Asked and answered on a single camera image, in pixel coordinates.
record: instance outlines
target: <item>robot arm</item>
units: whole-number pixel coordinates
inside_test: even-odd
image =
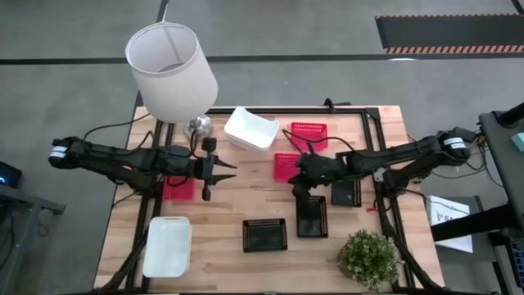
[[[411,179],[424,179],[438,166],[460,166],[468,160],[469,149],[464,142],[473,142],[475,136],[465,129],[455,128],[425,137],[415,143],[390,147],[383,151],[339,152],[335,158],[322,157],[312,152],[303,154],[296,165],[300,173],[291,179],[293,195],[302,200],[310,197],[309,190],[343,179],[360,179],[375,174],[383,182],[387,193],[405,188]],[[402,169],[388,166],[413,161]]]
[[[123,181],[134,190],[146,191],[156,175],[185,176],[204,180],[202,198],[210,200],[209,185],[236,175],[213,175],[214,165],[236,168],[213,154],[216,138],[204,138],[206,157],[190,158],[187,147],[142,148],[126,150],[86,142],[77,137],[53,140],[48,160],[58,169],[84,168],[105,175],[113,182]]]

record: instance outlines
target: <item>lamp base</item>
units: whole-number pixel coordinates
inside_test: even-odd
[[[198,116],[196,119],[189,120],[182,125],[182,131],[187,138],[191,138],[194,130],[196,130],[196,137],[201,138],[211,133],[212,129],[211,119],[206,115]]]

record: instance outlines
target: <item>white square bowl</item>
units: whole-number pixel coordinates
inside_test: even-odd
[[[245,107],[237,107],[224,126],[224,131],[230,143],[261,152],[271,146],[278,127],[277,120],[266,120],[250,113]]]
[[[189,269],[192,229],[186,217],[155,217],[149,223],[142,273],[178,278]]]

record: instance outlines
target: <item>table leg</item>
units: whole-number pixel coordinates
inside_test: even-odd
[[[506,204],[463,218],[433,225],[431,233],[433,234],[433,239],[437,242],[514,226],[517,226],[517,220],[511,206]]]

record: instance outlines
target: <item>plant pot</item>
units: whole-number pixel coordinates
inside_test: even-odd
[[[353,279],[353,274],[351,274],[350,270],[348,270],[347,268],[345,268],[344,266],[342,266],[340,264],[340,261],[341,261],[341,257],[342,257],[342,253],[344,252],[344,248],[347,247],[347,244],[344,245],[339,251],[338,251],[338,254],[337,254],[337,266],[338,266],[338,269],[341,270],[341,273],[348,279]]]

